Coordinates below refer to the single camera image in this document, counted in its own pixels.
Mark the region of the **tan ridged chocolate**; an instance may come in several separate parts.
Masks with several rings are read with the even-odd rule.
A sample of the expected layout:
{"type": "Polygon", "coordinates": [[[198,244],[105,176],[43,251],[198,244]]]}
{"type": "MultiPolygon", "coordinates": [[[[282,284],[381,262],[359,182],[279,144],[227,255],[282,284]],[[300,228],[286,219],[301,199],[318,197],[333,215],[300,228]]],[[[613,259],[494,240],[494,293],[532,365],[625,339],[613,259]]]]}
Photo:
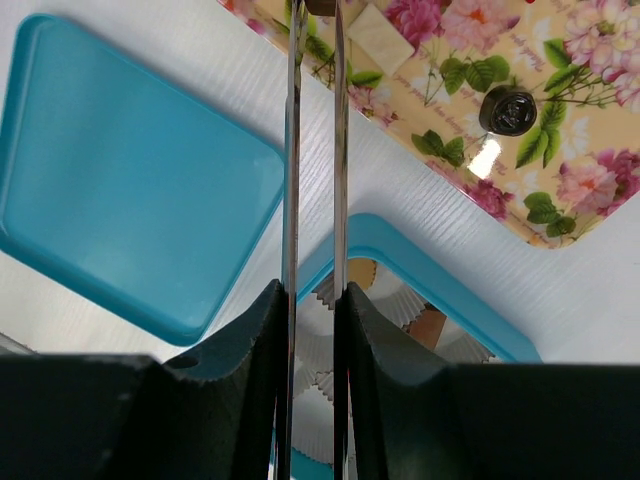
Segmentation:
{"type": "Polygon", "coordinates": [[[348,281],[366,291],[375,282],[377,262],[369,258],[352,258],[347,262],[348,281]]]}

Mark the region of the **metal tongs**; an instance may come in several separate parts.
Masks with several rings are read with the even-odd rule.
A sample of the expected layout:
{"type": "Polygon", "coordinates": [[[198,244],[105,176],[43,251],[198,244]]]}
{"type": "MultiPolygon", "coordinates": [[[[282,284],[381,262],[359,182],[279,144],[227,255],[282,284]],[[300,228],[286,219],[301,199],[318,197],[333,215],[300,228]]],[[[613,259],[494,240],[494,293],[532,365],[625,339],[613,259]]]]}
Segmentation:
{"type": "MultiPolygon", "coordinates": [[[[306,47],[308,15],[305,1],[291,6],[285,103],[286,167],[283,194],[283,232],[281,282],[286,305],[284,385],[278,390],[276,410],[275,477],[291,474],[293,381],[297,320],[299,173],[300,173],[300,96],[301,64],[306,47]]],[[[347,283],[348,211],[348,62],[345,49],[343,5],[336,4],[334,51],[334,297],[343,296],[347,283]]]]}

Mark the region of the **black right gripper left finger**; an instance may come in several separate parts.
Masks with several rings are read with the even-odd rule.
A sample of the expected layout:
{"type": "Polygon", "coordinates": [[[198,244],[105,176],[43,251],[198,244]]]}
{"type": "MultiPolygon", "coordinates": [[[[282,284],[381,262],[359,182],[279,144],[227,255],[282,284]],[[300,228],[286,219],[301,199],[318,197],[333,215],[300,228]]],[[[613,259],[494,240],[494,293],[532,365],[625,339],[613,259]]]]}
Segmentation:
{"type": "Polygon", "coordinates": [[[5,479],[264,479],[283,370],[284,291],[166,361],[5,355],[5,479]]]}

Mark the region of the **cream white chocolate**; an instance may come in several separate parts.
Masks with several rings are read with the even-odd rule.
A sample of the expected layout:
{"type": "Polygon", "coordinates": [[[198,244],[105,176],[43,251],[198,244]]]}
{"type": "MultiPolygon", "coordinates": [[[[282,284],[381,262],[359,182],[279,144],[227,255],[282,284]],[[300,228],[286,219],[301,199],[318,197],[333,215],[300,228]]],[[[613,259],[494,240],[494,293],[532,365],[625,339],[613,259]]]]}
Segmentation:
{"type": "Polygon", "coordinates": [[[334,17],[336,0],[305,0],[307,10],[314,16],[334,17]]]}

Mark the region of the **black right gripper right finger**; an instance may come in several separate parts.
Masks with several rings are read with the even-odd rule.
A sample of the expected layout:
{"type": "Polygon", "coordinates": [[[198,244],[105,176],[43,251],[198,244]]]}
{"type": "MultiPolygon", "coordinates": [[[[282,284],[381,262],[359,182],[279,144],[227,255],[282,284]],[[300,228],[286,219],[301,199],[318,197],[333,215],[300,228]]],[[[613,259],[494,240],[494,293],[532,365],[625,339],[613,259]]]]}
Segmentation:
{"type": "Polygon", "coordinates": [[[356,285],[336,303],[334,453],[362,479],[635,479],[639,370],[451,363],[356,285]]]}

